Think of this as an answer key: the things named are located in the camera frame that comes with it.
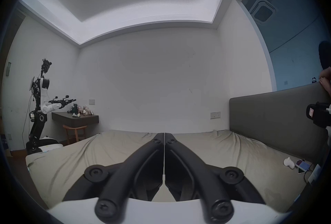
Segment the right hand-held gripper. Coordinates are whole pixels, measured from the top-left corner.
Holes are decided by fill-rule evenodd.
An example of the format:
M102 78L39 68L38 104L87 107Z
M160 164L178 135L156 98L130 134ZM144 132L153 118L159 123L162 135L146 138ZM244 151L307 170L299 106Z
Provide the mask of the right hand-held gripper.
M328 146L331 146L331 105L328 103L316 102L306 108L306 116L315 125L326 128L328 131Z

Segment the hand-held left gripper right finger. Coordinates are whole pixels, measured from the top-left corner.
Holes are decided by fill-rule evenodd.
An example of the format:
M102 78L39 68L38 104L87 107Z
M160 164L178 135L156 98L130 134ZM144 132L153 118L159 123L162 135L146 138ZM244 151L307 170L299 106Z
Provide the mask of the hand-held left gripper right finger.
M176 202L200 200L207 223L227 223L235 213L231 200L266 205L241 169L206 164L170 133L165 133L165 185Z

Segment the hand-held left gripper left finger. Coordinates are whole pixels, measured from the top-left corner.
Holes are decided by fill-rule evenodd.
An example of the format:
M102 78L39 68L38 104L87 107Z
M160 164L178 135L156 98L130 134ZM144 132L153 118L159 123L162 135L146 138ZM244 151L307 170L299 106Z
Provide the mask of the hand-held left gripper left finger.
M122 163L87 167L62 201L97 198L97 218L116 223L123 218L129 198L152 201L163 184L163 162L164 134L158 133Z

